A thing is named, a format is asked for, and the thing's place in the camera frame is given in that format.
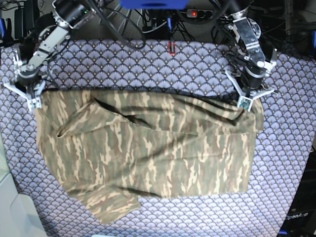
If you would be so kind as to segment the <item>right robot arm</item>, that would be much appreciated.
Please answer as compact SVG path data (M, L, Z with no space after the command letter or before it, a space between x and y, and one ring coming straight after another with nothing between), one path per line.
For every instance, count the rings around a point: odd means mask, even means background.
M87 0L54 0L53 11L41 16L34 30L20 46L14 48L14 77L3 85L27 101L29 110L41 108L40 95L47 75L40 70L61 53L62 42L96 14L96 7Z

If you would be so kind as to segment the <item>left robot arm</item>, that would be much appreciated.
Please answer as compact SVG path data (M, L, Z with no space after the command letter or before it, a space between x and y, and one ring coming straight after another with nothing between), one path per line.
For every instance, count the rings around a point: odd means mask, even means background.
M236 73L225 70L225 75L238 93L237 107L251 111L256 100L276 91L265 85L264 79L276 66L277 49L270 45L261 46L261 28L247 16L250 1L220 0L219 4L219 15L230 20L225 28L233 32L237 47L235 60L244 64Z

